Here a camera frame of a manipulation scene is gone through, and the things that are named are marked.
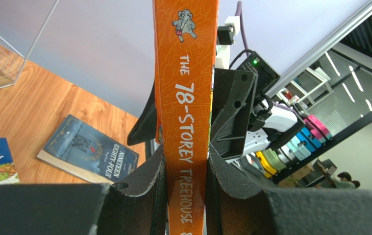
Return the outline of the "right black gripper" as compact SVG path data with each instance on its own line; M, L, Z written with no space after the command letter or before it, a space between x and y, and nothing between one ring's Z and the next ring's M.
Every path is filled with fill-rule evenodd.
M247 131L272 115L266 95L280 75L255 51L236 69L214 70L210 144L224 160L243 156Z

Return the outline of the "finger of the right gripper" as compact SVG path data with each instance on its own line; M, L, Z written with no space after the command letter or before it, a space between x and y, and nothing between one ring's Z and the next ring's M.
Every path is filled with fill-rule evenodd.
M155 138L157 132L157 109L155 106L155 84L151 89L142 114L127 137L129 146L140 144Z

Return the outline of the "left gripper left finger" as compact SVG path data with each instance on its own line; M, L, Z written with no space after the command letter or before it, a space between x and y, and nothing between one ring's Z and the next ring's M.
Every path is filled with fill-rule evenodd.
M114 184L0 185L0 235L163 235L166 210L161 146Z

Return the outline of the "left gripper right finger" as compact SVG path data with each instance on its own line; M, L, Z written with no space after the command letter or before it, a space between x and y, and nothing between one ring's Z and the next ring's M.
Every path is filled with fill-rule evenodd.
M372 235L372 190L263 187L209 148L210 235Z

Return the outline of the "orange 78-Storey Treehouse book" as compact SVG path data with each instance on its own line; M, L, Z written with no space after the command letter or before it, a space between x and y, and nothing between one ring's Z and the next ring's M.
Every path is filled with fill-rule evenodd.
M157 136L166 159L172 235L201 235L219 2L155 0Z

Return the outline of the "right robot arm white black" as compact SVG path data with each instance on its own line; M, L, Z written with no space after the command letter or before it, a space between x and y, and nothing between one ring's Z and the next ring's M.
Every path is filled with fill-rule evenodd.
M202 139L226 162L281 148L304 127L292 109L265 94L279 74L255 51L236 70L214 68L213 75L214 110Z

